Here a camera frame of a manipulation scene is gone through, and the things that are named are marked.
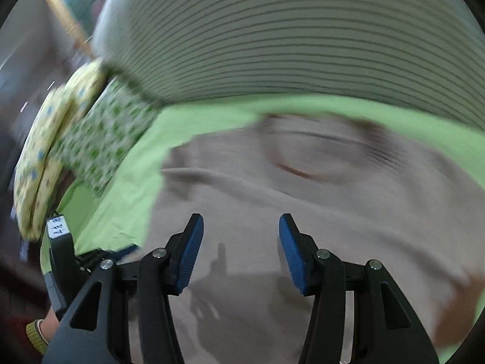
green patterned pillow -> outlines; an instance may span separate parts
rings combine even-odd
[[[158,112],[115,77],[86,117],[55,143],[49,156],[101,195]]]

white label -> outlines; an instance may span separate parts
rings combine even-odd
[[[57,238],[61,235],[69,234],[70,231],[67,228],[64,216],[56,216],[47,221],[47,232],[50,238]]]

ribbed cuff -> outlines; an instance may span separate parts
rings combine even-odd
[[[33,347],[36,348],[40,354],[44,355],[48,344],[40,332],[39,320],[29,323],[25,327],[25,332],[27,333],[28,340],[31,342]]]

dark floor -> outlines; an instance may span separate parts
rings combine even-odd
[[[10,219],[12,203],[11,194],[0,194],[0,315],[38,319],[48,308],[39,247],[31,244],[28,261],[20,260],[20,234]]]

yellow blanket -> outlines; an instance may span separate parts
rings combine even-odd
[[[40,238],[45,213],[62,164],[49,158],[53,143],[69,125],[83,118],[106,83],[99,61],[78,69],[69,81],[49,93],[28,133],[15,172],[14,205],[20,234]]]

